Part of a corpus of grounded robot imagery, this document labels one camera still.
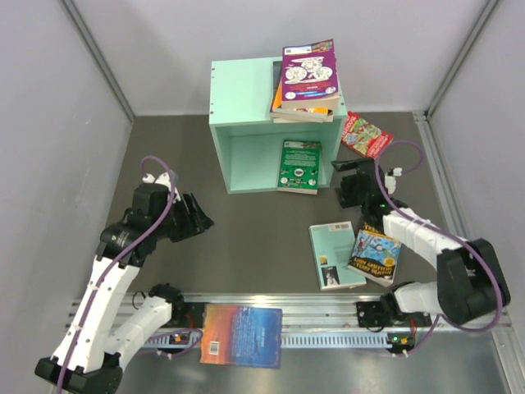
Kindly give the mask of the red Treehouse paperback book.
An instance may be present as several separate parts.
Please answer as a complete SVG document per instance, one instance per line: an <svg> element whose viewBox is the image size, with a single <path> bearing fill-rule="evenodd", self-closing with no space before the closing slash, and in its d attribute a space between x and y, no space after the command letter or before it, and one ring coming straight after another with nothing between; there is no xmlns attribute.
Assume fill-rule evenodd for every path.
<svg viewBox="0 0 525 394"><path fill-rule="evenodd" d="M347 113L341 143L365 158L376 159L394 137L354 112Z"/></svg>

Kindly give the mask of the green paperback book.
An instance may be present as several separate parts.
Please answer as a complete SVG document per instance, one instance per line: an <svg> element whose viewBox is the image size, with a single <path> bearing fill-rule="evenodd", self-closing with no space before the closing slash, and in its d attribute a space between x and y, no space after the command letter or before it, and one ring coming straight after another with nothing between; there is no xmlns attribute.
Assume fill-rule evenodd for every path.
<svg viewBox="0 0 525 394"><path fill-rule="evenodd" d="M277 190L316 195L319 187L321 144L285 140L277 178Z"/></svg>

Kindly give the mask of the dark blue paperback book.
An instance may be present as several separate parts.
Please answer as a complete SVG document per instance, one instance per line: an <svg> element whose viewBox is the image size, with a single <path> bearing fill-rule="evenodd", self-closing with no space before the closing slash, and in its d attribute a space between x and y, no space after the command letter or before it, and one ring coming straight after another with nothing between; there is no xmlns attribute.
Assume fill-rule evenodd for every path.
<svg viewBox="0 0 525 394"><path fill-rule="evenodd" d="M333 122L334 114L329 111L325 117L303 117L298 114L284 114L284 113L271 113L271 119L274 123L300 123L300 122L313 122L313 123L324 123Z"/></svg>

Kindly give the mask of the light teal thin book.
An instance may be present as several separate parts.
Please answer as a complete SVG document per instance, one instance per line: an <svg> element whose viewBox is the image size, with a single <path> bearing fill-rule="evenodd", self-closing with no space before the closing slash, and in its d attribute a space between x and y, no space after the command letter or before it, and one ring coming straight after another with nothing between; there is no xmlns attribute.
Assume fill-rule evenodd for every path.
<svg viewBox="0 0 525 394"><path fill-rule="evenodd" d="M367 279L348 267L354 247L352 222L312 225L308 233L321 291L355 288L367 284Z"/></svg>

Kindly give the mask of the black yellow Storey Treehouse book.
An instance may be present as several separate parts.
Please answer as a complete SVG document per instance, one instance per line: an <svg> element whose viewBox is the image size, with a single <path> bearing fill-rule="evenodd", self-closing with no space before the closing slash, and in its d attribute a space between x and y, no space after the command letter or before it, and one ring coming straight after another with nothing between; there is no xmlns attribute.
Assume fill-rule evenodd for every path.
<svg viewBox="0 0 525 394"><path fill-rule="evenodd" d="M364 220L359 223L347 267L381 286L394 283L401 242Z"/></svg>

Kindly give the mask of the purple paperback book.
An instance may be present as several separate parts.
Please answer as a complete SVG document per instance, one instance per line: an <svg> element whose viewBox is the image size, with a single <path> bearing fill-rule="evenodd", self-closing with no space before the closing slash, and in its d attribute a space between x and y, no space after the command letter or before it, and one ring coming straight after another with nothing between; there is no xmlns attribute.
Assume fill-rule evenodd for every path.
<svg viewBox="0 0 525 394"><path fill-rule="evenodd" d="M325 108L340 102L334 39L282 49L281 105L285 109Z"/></svg>

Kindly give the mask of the dark brown Edward Tulane book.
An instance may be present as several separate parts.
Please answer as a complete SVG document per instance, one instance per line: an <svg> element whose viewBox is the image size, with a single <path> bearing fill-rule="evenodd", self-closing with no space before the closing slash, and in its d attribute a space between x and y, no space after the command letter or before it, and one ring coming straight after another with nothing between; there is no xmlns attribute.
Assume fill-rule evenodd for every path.
<svg viewBox="0 0 525 394"><path fill-rule="evenodd" d="M274 61L272 63L272 89L273 94L276 94L277 88L281 81L282 61Z"/></svg>

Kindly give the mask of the Jane Eyre sunset cover book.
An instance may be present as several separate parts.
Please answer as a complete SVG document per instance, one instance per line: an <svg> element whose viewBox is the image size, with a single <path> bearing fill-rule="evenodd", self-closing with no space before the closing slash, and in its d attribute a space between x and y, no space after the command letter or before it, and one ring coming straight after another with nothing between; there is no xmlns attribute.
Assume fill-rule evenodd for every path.
<svg viewBox="0 0 525 394"><path fill-rule="evenodd" d="M206 305L200 362L280 368L282 319L277 308Z"/></svg>

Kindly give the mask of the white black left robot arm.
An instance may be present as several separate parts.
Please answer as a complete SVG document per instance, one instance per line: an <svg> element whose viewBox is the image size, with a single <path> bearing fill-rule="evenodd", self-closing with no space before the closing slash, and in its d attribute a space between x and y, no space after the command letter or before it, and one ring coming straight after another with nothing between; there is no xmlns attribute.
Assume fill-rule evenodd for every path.
<svg viewBox="0 0 525 394"><path fill-rule="evenodd" d="M75 317L52 355L37 362L35 375L59 392L115 392L146 341L159 328L178 325L185 318L182 293L159 284L130 318L114 328L130 284L158 242L185 241L213 224L191 193L178 192L171 174L146 175L121 220L101 233Z"/></svg>

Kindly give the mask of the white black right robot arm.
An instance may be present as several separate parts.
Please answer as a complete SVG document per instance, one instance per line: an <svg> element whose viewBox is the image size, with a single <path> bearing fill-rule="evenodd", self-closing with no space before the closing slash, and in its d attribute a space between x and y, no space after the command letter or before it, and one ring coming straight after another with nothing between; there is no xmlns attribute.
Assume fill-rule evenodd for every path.
<svg viewBox="0 0 525 394"><path fill-rule="evenodd" d="M380 267L386 258L372 251L378 241L394 241L412 250L436 271L434 282L404 282L381 296L385 320L402 325L414 313L442 316L460 327L488 314L500 316L511 295L494 246L483 238L474 241L449 234L419 217L409 206L391 198L402 169L384 172L371 158L334 161L346 175L337 189L344 208L361 210L351 268Z"/></svg>

